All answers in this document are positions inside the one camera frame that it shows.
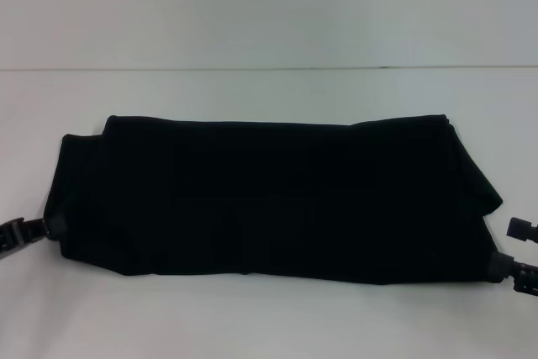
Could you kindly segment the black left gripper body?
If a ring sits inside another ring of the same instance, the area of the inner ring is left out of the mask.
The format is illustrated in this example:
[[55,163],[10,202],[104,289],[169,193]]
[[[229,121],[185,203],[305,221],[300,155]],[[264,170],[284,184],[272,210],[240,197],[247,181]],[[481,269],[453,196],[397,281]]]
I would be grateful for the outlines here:
[[1,256],[8,256],[26,246],[20,231],[24,218],[9,220],[1,225]]

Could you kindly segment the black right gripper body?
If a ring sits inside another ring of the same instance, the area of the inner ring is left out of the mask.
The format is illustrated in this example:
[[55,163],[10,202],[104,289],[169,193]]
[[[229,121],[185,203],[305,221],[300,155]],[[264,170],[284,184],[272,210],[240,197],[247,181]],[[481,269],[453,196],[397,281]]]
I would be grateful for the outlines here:
[[516,264],[513,271],[514,291],[536,295],[538,289],[537,267]]

